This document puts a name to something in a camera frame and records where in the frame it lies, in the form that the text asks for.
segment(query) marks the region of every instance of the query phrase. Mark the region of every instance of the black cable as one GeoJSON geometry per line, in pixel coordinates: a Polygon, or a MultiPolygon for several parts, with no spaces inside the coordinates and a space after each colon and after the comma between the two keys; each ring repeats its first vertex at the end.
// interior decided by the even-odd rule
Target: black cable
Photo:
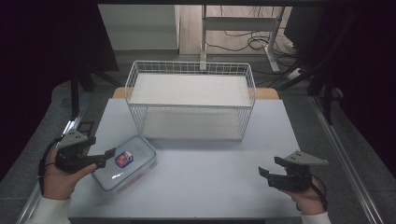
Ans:
{"type": "Polygon", "coordinates": [[[290,58],[298,58],[297,54],[290,54],[290,53],[285,53],[283,51],[280,51],[278,49],[274,49],[273,54],[276,56],[284,56],[284,57],[290,57],[290,58]]]}
{"type": "Polygon", "coordinates": [[[220,6],[220,12],[221,12],[221,16],[222,16],[223,13],[224,13],[224,16],[227,16],[227,15],[225,14],[225,11],[222,9],[222,6],[220,6]]]}
{"type": "Polygon", "coordinates": [[[293,59],[294,59],[295,57],[292,56],[292,55],[283,55],[283,54],[277,55],[276,61],[277,61],[278,63],[282,64],[283,66],[289,67],[289,66],[292,66],[292,63],[291,63],[291,64],[282,63],[282,62],[280,61],[280,59],[282,59],[282,58],[293,58],[293,59]]]}
{"type": "Polygon", "coordinates": [[[254,70],[251,69],[252,72],[258,72],[258,73],[263,73],[265,75],[271,75],[271,76],[278,76],[278,75],[282,75],[283,73],[267,73],[267,72],[263,72],[263,71],[259,71],[259,70],[254,70]]]}
{"type": "Polygon", "coordinates": [[[41,158],[40,163],[38,165],[38,184],[40,186],[41,194],[44,194],[44,174],[46,173],[47,157],[48,157],[53,145],[60,142],[63,138],[64,138],[63,136],[59,137],[59,138],[55,138],[54,140],[52,140],[52,142],[49,143],[49,145],[47,146],[46,151],[44,152],[43,157],[41,158]]]}
{"type": "Polygon", "coordinates": [[[224,48],[224,47],[222,47],[222,46],[208,44],[207,42],[206,42],[206,44],[207,44],[209,47],[219,48],[219,49],[226,49],[226,50],[229,50],[229,51],[241,51],[241,50],[246,49],[246,48],[248,47],[248,45],[246,45],[245,47],[243,47],[243,48],[241,48],[241,49],[227,49],[227,48],[224,48]]]}
{"type": "Polygon", "coordinates": [[[256,7],[252,7],[252,9],[250,10],[250,12],[247,14],[247,16],[250,16],[251,12],[255,11],[256,7]]]}
{"type": "Polygon", "coordinates": [[[274,81],[276,78],[273,78],[273,79],[270,79],[270,80],[264,80],[264,81],[261,81],[261,82],[259,82],[259,83],[255,83],[254,85],[256,86],[256,87],[258,87],[258,86],[260,86],[261,84],[264,84],[264,83],[266,83],[266,82],[270,82],[270,81],[274,81]]]}
{"type": "Polygon", "coordinates": [[[319,182],[320,182],[320,185],[323,187],[323,193],[324,193],[324,196],[326,196],[327,195],[327,189],[326,189],[326,185],[324,185],[324,183],[323,183],[323,181],[319,178],[319,177],[317,177],[316,175],[312,175],[316,180],[318,180],[319,182]]]}
{"type": "Polygon", "coordinates": [[[247,44],[250,46],[251,49],[259,50],[264,49],[268,45],[268,41],[257,37],[251,37],[247,40],[247,44]],[[259,42],[261,45],[258,48],[255,48],[251,45],[254,42],[259,42]]]}
{"type": "Polygon", "coordinates": [[[323,205],[323,210],[327,211],[329,203],[327,202],[327,199],[326,199],[326,195],[327,195],[326,186],[324,185],[323,181],[319,177],[317,177],[316,175],[312,175],[312,176],[320,182],[321,186],[323,187],[323,192],[317,186],[315,186],[314,183],[312,183],[312,182],[311,182],[311,189],[319,196],[320,201],[323,205]]]}
{"type": "Polygon", "coordinates": [[[252,31],[252,32],[249,32],[249,33],[244,33],[244,34],[241,34],[241,35],[229,35],[229,34],[227,34],[227,31],[224,31],[224,33],[226,34],[226,35],[228,35],[228,36],[243,36],[243,35],[251,35],[252,33],[257,33],[258,31],[252,31]]]}
{"type": "Polygon", "coordinates": [[[298,68],[302,63],[300,63],[299,60],[297,60],[294,64],[292,64],[284,73],[281,77],[277,78],[276,80],[274,80],[271,84],[269,84],[267,86],[267,88],[271,88],[272,85],[274,85],[275,83],[277,83],[283,76],[285,76],[286,74],[288,74],[291,70],[298,68]]]}
{"type": "Polygon", "coordinates": [[[276,47],[277,47],[277,49],[274,49],[274,51],[273,51],[273,53],[274,53],[275,55],[287,55],[287,56],[294,57],[294,58],[297,58],[297,57],[298,57],[297,54],[289,54],[289,53],[283,52],[283,51],[280,49],[280,46],[277,44],[276,41],[275,41],[275,44],[276,44],[276,47]]]}

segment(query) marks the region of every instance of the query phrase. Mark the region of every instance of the wall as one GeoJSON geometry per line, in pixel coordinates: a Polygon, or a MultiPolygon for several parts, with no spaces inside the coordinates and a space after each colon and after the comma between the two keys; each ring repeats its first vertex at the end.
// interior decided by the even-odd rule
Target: wall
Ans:
{"type": "Polygon", "coordinates": [[[178,6],[99,5],[114,50],[178,49],[178,6]]]}

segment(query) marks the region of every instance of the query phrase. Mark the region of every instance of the white shelf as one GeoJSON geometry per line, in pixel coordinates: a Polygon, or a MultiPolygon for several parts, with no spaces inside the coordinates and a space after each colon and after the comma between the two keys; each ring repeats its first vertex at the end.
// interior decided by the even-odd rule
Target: white shelf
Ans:
{"type": "Polygon", "coordinates": [[[228,75],[139,74],[128,103],[251,107],[246,78],[228,75]]]}

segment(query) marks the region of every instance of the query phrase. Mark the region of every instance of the label on container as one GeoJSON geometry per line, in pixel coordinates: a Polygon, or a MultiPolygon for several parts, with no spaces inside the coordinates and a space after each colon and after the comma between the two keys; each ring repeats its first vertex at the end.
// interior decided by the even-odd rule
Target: label on container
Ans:
{"type": "Polygon", "coordinates": [[[116,158],[116,164],[120,168],[124,168],[130,163],[134,161],[134,157],[132,156],[131,152],[124,151],[116,158]]]}

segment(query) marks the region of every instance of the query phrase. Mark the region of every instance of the hand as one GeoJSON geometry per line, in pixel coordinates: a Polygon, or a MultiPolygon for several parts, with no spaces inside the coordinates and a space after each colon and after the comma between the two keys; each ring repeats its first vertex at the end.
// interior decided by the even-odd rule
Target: hand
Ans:
{"type": "MultiPolygon", "coordinates": [[[[312,177],[312,183],[314,183],[318,189],[322,190],[321,185],[314,177],[312,177]]],[[[297,203],[297,206],[303,212],[303,215],[313,216],[325,212],[319,196],[311,188],[304,192],[281,191],[289,194],[289,196],[297,203]]]]}
{"type": "Polygon", "coordinates": [[[73,193],[77,182],[84,176],[96,170],[96,164],[91,164],[75,174],[68,174],[55,166],[55,157],[58,149],[55,148],[50,156],[49,163],[46,165],[44,174],[44,194],[43,197],[52,200],[67,200],[73,193]]]}

